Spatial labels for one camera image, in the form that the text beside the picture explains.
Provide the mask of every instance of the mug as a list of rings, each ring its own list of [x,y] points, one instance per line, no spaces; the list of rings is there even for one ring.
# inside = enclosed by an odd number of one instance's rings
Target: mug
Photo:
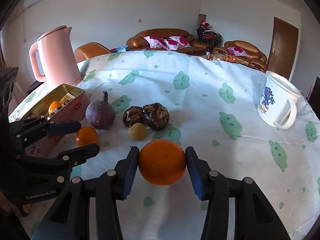
[[[296,103],[300,91],[285,77],[267,71],[267,82],[258,105],[258,114],[263,121],[280,129],[290,128],[297,116]]]

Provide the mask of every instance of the tangerine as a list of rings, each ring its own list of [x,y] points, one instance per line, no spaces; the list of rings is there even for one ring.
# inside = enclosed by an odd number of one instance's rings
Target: tangerine
[[[182,148],[165,139],[147,143],[140,151],[138,165],[141,175],[151,184],[165,186],[179,180],[186,170]]]
[[[62,104],[59,101],[52,102],[51,105],[49,106],[48,113],[51,114],[53,110],[59,106],[62,107]]]
[[[98,134],[91,126],[85,126],[78,130],[76,134],[76,144],[81,147],[91,143],[98,144]]]

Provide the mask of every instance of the orange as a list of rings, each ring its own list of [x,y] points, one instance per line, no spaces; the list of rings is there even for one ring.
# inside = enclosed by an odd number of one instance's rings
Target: orange
[[[76,144],[81,147],[87,144],[98,144],[98,134],[91,126],[85,126],[78,130],[76,134]]]
[[[59,101],[52,102],[51,105],[49,106],[48,113],[51,114],[53,110],[59,106],[62,107],[62,104]]]
[[[147,143],[141,149],[138,165],[146,181],[165,186],[183,176],[186,170],[186,156],[179,145],[159,139]]]

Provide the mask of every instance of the pillow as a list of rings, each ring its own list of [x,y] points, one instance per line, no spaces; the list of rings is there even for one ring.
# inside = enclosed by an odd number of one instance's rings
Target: pillow
[[[230,55],[249,57],[248,54],[240,47],[228,48]]]
[[[163,41],[167,45],[167,50],[177,50],[183,48],[183,46],[180,43],[172,39],[164,39]]]
[[[149,42],[150,44],[150,48],[163,48],[163,49],[167,49],[167,45],[164,43],[163,39],[161,38],[157,38],[154,36],[147,36],[144,37],[145,40],[147,40],[147,42]]]
[[[169,39],[172,39],[172,40],[176,41],[177,43],[181,44],[183,48],[192,47],[192,46],[190,46],[189,42],[186,40],[185,37],[172,36],[172,37],[169,37]]]

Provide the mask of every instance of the mug handle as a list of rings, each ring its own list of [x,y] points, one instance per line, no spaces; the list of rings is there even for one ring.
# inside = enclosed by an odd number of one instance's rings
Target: mug handle
[[[287,122],[282,125],[279,122],[274,122],[274,124],[278,128],[283,129],[283,130],[290,128],[293,125],[294,120],[296,120],[296,116],[297,116],[297,106],[296,106],[295,102],[291,98],[288,99],[288,102],[290,104],[291,111],[290,111],[290,115],[289,115]]]
[[[33,70],[33,74],[35,75],[36,80],[39,82],[46,82],[45,76],[40,74],[38,62],[36,59],[36,52],[38,51],[38,42],[36,41],[34,44],[31,45],[29,50],[29,57],[31,61],[31,67]]]

